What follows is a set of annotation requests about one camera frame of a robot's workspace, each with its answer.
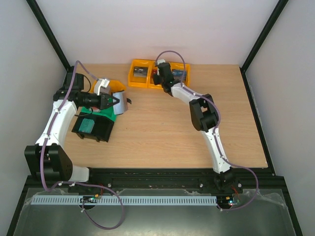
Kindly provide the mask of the black leather card holder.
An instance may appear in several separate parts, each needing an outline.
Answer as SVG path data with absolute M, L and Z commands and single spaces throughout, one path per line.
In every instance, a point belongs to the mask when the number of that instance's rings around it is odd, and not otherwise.
M 118 91 L 113 93 L 112 96 L 119 100 L 119 102 L 113 106 L 114 114 L 117 116 L 124 114 L 128 110 L 128 104 L 131 104 L 131 100 L 126 97 L 126 92 L 124 90 Z

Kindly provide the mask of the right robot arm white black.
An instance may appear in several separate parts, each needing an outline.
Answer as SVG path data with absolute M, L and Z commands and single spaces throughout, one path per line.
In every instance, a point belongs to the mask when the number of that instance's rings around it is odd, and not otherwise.
M 212 158 L 215 188 L 219 192 L 226 192 L 231 188 L 235 176 L 221 142 L 221 116 L 212 96 L 199 94 L 187 87 L 182 79 L 175 79 L 170 63 L 158 60 L 155 66 L 157 72 L 153 75 L 154 84 L 161 85 L 165 93 L 189 105 L 192 125 L 201 132 Z

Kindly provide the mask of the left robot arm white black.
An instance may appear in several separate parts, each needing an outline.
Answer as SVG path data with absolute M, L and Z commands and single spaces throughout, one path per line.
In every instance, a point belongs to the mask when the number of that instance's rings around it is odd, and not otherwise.
M 53 96 L 53 108 L 47 125 L 35 145 L 26 146 L 24 155 L 34 180 L 88 182 L 90 168 L 73 164 L 64 150 L 66 135 L 73 118 L 73 132 L 80 138 L 107 142 L 114 116 L 125 112 L 126 87 L 117 80 L 97 79 L 84 91 L 85 75 L 68 72 L 63 86 Z

